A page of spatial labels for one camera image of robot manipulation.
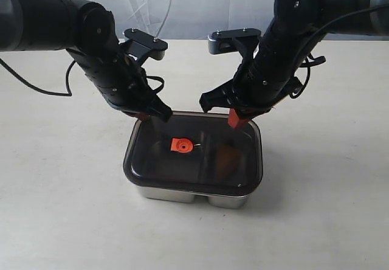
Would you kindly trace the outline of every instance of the wall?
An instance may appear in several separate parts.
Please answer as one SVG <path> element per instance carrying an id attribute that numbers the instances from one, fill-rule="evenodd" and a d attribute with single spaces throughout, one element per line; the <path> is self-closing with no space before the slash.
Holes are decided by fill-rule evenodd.
<path id="1" fill-rule="evenodd" d="M 274 0 L 92 0 L 113 11 L 117 33 L 144 30 L 165 39 L 205 39 L 217 29 L 254 27 L 265 31 Z M 330 39 L 383 39 L 329 35 Z"/>

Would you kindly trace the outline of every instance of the orange object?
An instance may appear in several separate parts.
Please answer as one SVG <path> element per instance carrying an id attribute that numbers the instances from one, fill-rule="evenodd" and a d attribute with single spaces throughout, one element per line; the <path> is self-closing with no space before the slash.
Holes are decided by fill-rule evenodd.
<path id="1" fill-rule="evenodd" d="M 170 150 L 179 153 L 190 153 L 193 150 L 193 143 L 187 138 L 173 138 Z"/>
<path id="2" fill-rule="evenodd" d="M 229 125 L 233 129 L 240 129 L 246 125 L 251 119 L 240 119 L 235 109 L 230 109 Z"/>

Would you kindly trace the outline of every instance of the plastic lid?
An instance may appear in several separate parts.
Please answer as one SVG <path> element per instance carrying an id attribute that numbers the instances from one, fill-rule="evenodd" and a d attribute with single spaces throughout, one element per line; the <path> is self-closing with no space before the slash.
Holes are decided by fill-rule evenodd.
<path id="1" fill-rule="evenodd" d="M 124 170 L 143 187 L 245 196 L 262 178 L 260 131 L 252 121 L 234 130 L 228 115 L 195 112 L 138 121 Z"/>

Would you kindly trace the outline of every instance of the table surface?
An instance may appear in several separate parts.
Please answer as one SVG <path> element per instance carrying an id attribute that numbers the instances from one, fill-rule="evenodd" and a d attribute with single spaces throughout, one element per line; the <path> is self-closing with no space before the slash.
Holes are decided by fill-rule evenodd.
<path id="1" fill-rule="evenodd" d="M 255 120 L 264 178 L 241 210 L 141 197 L 122 169 L 135 120 L 79 67 L 72 98 L 0 69 L 0 269 L 387 269 L 388 53 L 386 42 L 317 46 L 328 62 L 305 93 Z M 0 56 L 64 90 L 65 52 Z M 160 96 L 173 109 L 200 111 L 201 93 L 239 61 L 209 55 L 206 41 L 169 41 L 145 68 L 166 79 Z"/>

